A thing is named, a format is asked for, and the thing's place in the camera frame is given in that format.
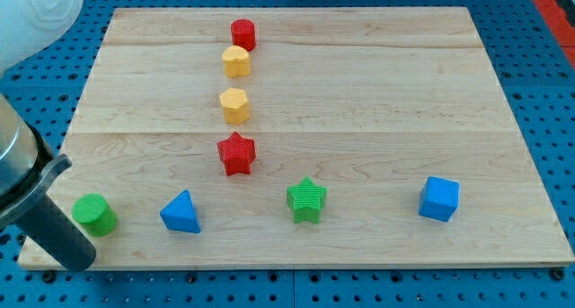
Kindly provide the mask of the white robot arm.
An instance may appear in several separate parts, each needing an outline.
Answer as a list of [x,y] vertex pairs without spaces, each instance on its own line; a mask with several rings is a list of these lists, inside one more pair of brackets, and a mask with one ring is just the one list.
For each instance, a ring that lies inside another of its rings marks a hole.
[[[75,22],[84,0],[1,0],[1,72],[40,52]],[[1,98],[1,194],[24,180],[39,156],[36,137]]]

